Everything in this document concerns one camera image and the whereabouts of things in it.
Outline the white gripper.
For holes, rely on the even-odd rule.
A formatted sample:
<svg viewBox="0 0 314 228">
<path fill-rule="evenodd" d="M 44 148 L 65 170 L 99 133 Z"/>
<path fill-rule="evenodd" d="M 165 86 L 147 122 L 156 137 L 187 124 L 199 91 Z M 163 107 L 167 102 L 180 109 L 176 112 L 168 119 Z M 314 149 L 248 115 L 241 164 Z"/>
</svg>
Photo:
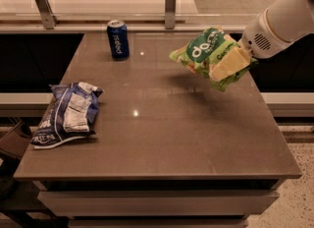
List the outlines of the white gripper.
<svg viewBox="0 0 314 228">
<path fill-rule="evenodd" d="M 210 78 L 219 82 L 248 67 L 251 55 L 267 59 L 291 46 L 292 42 L 283 38 L 281 29 L 287 14 L 287 9 L 273 7 L 260 13 L 242 33 L 240 44 L 246 51 L 239 47 L 233 48 L 210 70 Z"/>
</svg>

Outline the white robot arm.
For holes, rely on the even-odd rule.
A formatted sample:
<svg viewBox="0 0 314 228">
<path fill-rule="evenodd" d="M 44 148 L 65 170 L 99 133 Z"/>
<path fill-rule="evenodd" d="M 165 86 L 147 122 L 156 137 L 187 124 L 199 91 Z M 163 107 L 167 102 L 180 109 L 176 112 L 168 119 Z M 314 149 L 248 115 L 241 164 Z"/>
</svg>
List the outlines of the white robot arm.
<svg viewBox="0 0 314 228">
<path fill-rule="evenodd" d="M 314 0 L 277 0 L 243 31 L 239 47 L 209 68 L 219 82 L 246 68 L 252 57 L 266 59 L 290 47 L 314 31 Z"/>
</svg>

